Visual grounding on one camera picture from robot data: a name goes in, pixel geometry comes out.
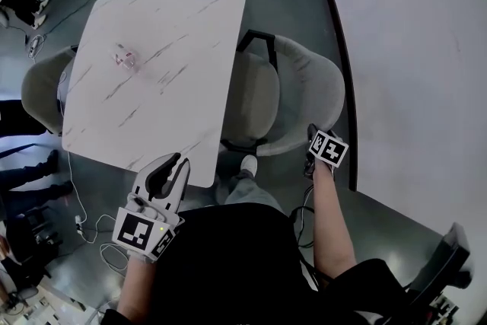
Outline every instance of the white table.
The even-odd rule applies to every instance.
[[[133,171],[180,152],[189,184],[211,186],[244,4],[98,0],[73,65],[62,147]],[[114,43],[136,53],[138,74],[110,58]]]

